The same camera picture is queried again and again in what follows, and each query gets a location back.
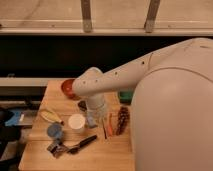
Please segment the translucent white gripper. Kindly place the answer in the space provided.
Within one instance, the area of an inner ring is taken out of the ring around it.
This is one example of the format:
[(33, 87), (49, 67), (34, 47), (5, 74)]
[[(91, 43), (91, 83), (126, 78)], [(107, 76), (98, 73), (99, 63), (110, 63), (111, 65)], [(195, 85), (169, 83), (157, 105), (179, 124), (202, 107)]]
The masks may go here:
[(107, 106), (103, 105), (102, 107), (95, 110), (87, 110), (86, 112), (86, 121), (90, 128), (95, 128), (102, 124), (107, 116)]

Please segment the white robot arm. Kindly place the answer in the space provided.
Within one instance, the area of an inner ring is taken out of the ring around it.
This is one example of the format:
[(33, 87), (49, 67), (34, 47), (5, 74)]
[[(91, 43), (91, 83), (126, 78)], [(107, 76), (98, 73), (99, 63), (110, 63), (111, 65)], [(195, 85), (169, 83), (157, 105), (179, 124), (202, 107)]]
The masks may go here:
[(136, 171), (213, 171), (213, 39), (189, 39), (73, 83), (78, 96), (130, 89)]

